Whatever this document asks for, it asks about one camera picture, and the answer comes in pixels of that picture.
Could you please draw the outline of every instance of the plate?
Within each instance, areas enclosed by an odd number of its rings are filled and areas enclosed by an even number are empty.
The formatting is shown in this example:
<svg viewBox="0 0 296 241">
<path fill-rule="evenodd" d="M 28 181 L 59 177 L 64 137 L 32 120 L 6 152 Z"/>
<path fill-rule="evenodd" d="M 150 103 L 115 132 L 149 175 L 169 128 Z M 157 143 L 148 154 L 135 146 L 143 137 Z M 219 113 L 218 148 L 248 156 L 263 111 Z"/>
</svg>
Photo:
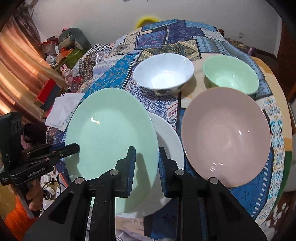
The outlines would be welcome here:
<svg viewBox="0 0 296 241">
<path fill-rule="evenodd" d="M 192 62 L 179 54 L 163 53 L 145 59 L 133 72 L 135 82 L 157 95 L 180 92 L 194 72 Z"/>
<path fill-rule="evenodd" d="M 226 187 L 253 180 L 271 146 L 268 121 L 257 103 L 231 88 L 212 88 L 187 107 L 181 127 L 186 156 L 204 179 Z"/>
<path fill-rule="evenodd" d="M 164 147 L 169 159 L 175 160 L 180 169 L 184 169 L 184 151 L 176 131 L 163 118 L 156 114 L 149 113 L 155 127 L 158 146 Z M 163 195 L 159 172 L 157 171 L 155 182 L 146 199 L 131 213 L 119 215 L 123 218 L 139 218 L 155 213 L 164 207 L 171 198 Z"/>
<path fill-rule="evenodd" d="M 226 55 L 209 57 L 202 65 L 213 87 L 228 87 L 245 94 L 257 92 L 259 79 L 255 71 L 244 61 Z"/>
<path fill-rule="evenodd" d="M 130 212 L 149 194 L 158 170 L 158 142 L 143 105 L 122 89 L 106 88 L 87 97 L 74 112 L 65 144 L 80 145 L 79 154 L 65 158 L 71 181 L 100 177 L 136 148 L 133 188 L 128 198 L 115 199 L 115 213 Z"/>
</svg>

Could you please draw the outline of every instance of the white bowl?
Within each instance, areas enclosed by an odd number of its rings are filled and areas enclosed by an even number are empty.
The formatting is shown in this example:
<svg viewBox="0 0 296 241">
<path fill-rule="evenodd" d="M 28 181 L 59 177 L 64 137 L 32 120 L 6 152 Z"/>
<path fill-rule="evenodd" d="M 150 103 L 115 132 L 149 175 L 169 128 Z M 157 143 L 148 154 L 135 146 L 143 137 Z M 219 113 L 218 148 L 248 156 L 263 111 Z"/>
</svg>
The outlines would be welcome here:
<svg viewBox="0 0 296 241">
<path fill-rule="evenodd" d="M 163 53 L 154 55 L 135 68 L 135 82 L 157 95 L 178 93 L 193 75 L 194 66 L 186 57 Z"/>
</svg>

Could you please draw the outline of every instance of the mint green oval plate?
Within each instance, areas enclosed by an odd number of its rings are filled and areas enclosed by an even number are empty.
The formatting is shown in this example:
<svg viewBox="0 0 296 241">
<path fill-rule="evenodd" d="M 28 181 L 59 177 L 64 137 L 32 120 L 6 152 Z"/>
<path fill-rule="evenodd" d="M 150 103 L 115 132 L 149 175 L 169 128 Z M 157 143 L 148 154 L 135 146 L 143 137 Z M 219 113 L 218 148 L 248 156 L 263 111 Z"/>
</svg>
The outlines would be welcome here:
<svg viewBox="0 0 296 241">
<path fill-rule="evenodd" d="M 65 158 L 71 181 L 100 177 L 136 148 L 133 188 L 128 198 L 115 199 L 115 213 L 134 211 L 149 194 L 158 168 L 158 142 L 144 106 L 132 94 L 117 88 L 99 90 L 74 112 L 65 144 L 77 143 L 80 152 Z"/>
<path fill-rule="evenodd" d="M 255 71 L 244 61 L 226 55 L 209 57 L 202 69 L 212 87 L 228 87 L 245 94 L 253 94 L 259 88 Z"/>
</svg>

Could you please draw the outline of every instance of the green fabric edge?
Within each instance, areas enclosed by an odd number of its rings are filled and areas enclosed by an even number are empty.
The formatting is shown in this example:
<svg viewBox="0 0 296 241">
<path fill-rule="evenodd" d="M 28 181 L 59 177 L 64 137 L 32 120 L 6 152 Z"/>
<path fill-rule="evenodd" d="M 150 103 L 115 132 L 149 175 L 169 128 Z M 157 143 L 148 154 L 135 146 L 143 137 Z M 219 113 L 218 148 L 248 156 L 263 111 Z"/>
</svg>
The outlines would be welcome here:
<svg viewBox="0 0 296 241">
<path fill-rule="evenodd" d="M 284 188 L 287 183 L 288 176 L 289 176 L 290 169 L 291 169 L 291 164 L 292 164 L 292 151 L 285 151 L 285 164 L 284 164 L 283 179 L 281 181 L 281 187 L 279 189 L 279 193 L 278 193 L 278 196 L 276 197 L 276 202 L 274 203 L 271 213 L 273 212 L 274 208 L 278 204 L 278 202 L 284 192 Z"/>
</svg>

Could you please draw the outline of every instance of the green bowl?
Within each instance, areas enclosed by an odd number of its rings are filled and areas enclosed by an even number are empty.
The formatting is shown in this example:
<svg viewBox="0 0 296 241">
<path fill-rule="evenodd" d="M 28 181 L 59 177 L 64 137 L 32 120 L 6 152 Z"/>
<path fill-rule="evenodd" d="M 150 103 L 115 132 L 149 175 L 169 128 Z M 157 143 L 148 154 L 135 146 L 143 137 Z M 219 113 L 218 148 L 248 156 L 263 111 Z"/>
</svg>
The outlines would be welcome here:
<svg viewBox="0 0 296 241">
<path fill-rule="evenodd" d="M 208 58 L 202 69 L 212 87 L 228 87 L 245 94 L 257 92 L 258 76 L 244 61 L 235 57 L 217 55 Z"/>
</svg>

